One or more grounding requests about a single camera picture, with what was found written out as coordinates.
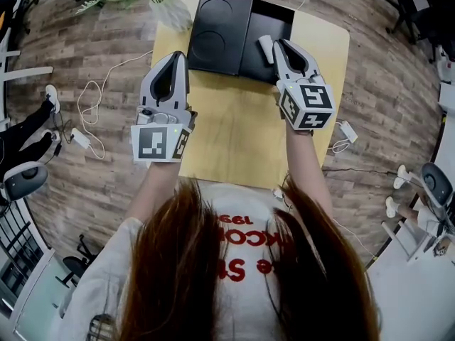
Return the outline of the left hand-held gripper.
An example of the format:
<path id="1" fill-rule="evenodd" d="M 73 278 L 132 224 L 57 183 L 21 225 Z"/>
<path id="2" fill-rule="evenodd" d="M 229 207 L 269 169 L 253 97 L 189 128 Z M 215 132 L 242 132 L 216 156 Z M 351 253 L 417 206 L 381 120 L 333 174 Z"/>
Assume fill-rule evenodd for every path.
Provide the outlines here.
<path id="1" fill-rule="evenodd" d="M 160 59 L 141 83 L 136 124 L 131 126 L 136 162 L 180 163 L 198 113 L 186 106 L 190 92 L 185 54 L 175 51 Z M 172 110 L 152 107 L 172 107 Z"/>

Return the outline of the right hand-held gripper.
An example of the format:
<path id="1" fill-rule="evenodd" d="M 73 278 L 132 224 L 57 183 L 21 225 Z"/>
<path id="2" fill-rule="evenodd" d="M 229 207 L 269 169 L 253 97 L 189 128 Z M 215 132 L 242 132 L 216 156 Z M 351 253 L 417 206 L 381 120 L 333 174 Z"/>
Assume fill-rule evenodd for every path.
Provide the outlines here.
<path id="1" fill-rule="evenodd" d="M 336 113 L 336 106 L 331 86 L 319 77 L 310 79 L 320 75 L 315 58 L 286 39 L 275 40 L 272 53 L 282 116 L 294 131 L 323 129 Z"/>

